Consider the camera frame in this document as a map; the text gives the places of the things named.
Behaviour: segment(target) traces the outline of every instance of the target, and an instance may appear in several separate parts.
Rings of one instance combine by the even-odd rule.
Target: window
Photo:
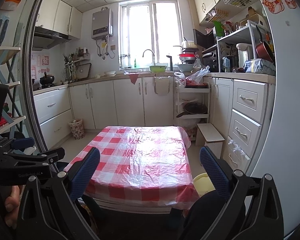
[[[176,1],[151,1],[122,6],[120,68],[180,62],[181,22]]]

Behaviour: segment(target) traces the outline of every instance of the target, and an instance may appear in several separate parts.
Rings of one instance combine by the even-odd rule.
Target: floral trash can
[[[69,126],[71,127],[71,132],[74,139],[79,140],[84,137],[84,130],[82,119],[75,119],[72,122],[69,122]]]

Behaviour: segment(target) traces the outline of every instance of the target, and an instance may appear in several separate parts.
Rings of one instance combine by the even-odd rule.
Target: range hood
[[[35,27],[32,50],[51,49],[58,44],[69,41],[69,36],[42,27]]]

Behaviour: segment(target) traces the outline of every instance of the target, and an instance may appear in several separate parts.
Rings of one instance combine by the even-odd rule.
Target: checkered tablecloth
[[[65,168],[96,147],[100,163],[86,194],[104,201],[143,207],[189,209],[199,198],[181,127],[120,127],[102,130]]]

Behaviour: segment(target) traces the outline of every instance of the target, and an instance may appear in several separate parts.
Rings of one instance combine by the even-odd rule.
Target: faucet
[[[142,57],[144,57],[144,56],[145,56],[145,52],[146,52],[147,50],[151,51],[151,53],[152,53],[153,65],[155,66],[154,52],[153,52],[151,49],[146,49],[146,50],[143,52],[143,54],[142,54]]]

